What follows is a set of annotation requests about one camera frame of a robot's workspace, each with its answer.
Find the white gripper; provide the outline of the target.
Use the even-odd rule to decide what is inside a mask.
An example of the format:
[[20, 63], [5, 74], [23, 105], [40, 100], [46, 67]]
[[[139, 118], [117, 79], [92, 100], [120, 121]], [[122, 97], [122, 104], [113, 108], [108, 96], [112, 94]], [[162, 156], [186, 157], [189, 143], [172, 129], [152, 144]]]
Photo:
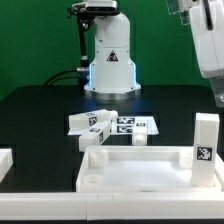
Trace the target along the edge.
[[189, 25], [201, 75], [211, 78], [216, 105], [224, 107], [224, 0], [166, 0], [170, 15]]

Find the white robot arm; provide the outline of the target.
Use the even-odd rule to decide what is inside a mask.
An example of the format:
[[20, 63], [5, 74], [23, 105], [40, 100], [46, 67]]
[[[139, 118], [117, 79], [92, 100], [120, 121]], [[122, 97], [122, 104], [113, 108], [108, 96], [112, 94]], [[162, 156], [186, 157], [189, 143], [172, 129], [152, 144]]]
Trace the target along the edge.
[[[169, 12], [189, 24], [200, 73], [210, 80], [216, 105], [224, 107], [224, 0], [167, 0]], [[99, 95], [136, 91], [130, 59], [130, 23], [115, 0], [85, 0], [84, 12], [95, 23], [95, 59], [87, 91]]]

